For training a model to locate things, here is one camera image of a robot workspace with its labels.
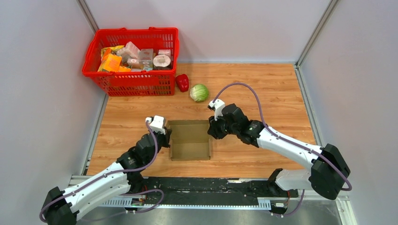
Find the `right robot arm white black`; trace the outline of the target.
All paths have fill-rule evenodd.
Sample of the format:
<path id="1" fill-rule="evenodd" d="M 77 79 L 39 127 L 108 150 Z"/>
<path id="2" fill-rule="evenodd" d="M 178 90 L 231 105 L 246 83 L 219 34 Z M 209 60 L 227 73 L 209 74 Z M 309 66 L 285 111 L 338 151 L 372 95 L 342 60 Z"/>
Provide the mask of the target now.
<path id="1" fill-rule="evenodd" d="M 301 170 L 276 169 L 268 182 L 271 195 L 280 196 L 291 189 L 312 189 L 326 199 L 335 200 L 342 190 L 352 189 L 344 187 L 351 171 L 336 146 L 322 147 L 284 135 L 259 120 L 249 120 L 235 104 L 216 100 L 208 108 L 214 111 L 208 129 L 214 139 L 235 135 L 245 144 L 271 150 L 303 166 Z"/>

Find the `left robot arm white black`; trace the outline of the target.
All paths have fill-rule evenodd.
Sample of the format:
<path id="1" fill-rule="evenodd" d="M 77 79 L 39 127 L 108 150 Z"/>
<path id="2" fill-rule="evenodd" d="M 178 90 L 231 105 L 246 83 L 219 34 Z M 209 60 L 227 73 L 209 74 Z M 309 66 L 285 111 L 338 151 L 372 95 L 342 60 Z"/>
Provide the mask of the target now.
<path id="1" fill-rule="evenodd" d="M 48 225 L 75 225 L 113 197 L 139 194 L 144 186 L 140 173 L 154 162 L 162 147 L 170 147 L 171 133 L 170 129 L 150 131 L 105 170 L 64 190 L 54 187 L 47 193 L 40 220 Z"/>

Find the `brown cardboard box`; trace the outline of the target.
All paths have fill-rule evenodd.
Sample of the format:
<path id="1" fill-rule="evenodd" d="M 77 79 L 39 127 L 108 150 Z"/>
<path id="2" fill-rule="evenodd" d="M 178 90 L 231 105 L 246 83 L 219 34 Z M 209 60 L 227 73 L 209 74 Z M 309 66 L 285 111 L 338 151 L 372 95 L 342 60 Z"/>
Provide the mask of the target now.
<path id="1" fill-rule="evenodd" d="M 212 137 L 208 135 L 207 120 L 170 120 L 167 128 L 170 136 L 172 161 L 210 160 Z"/>

